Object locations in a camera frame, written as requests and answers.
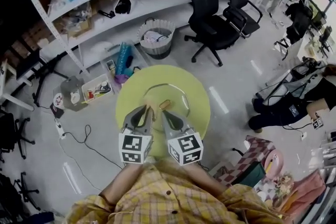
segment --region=black and white marker cube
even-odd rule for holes
[[[119,154],[124,163],[144,163],[152,146],[152,136],[119,133]]]
[[[202,159],[203,143],[199,133],[168,140],[169,154],[180,164],[198,162]]]

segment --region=purple object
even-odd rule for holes
[[[129,79],[129,77],[124,75],[124,74],[114,76],[114,80],[116,81],[116,83],[118,83],[120,85],[125,83],[128,79]]]

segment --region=black pants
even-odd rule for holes
[[[298,111],[298,115],[294,116],[289,108],[294,105]],[[253,102],[254,110],[260,115],[252,117],[248,125],[252,130],[257,130],[267,126],[285,126],[295,123],[305,117],[307,112],[307,102],[286,94],[274,105],[263,105],[262,99],[256,99]]]

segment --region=plaid shirt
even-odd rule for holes
[[[278,224],[256,192],[235,185],[215,198],[195,186],[177,163],[144,169],[133,187],[110,206],[91,195],[75,203],[65,223],[249,223]]]

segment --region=round tabletop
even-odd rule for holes
[[[174,85],[184,91],[190,106],[187,118],[203,139],[210,121],[210,104],[206,91],[192,74],[184,69],[168,65],[144,68],[127,80],[117,100],[115,119],[118,127],[121,129],[126,115],[141,105],[140,102],[150,87],[164,83]],[[149,155],[167,156],[165,134],[152,129],[152,135],[154,142]]]

